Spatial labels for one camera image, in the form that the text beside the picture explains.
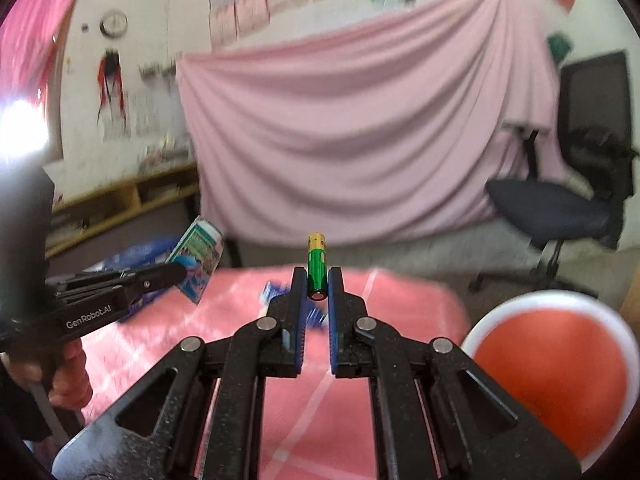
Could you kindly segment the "person's left hand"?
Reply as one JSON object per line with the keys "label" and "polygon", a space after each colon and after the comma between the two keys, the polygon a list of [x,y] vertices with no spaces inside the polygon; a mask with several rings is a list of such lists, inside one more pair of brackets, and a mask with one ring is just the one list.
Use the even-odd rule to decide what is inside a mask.
{"label": "person's left hand", "polygon": [[[76,339],[66,344],[62,356],[53,375],[48,399],[55,408],[79,411],[93,396],[82,341]],[[14,360],[6,352],[1,353],[1,362],[11,379],[25,391],[32,382],[41,382],[43,372],[38,362]]]}

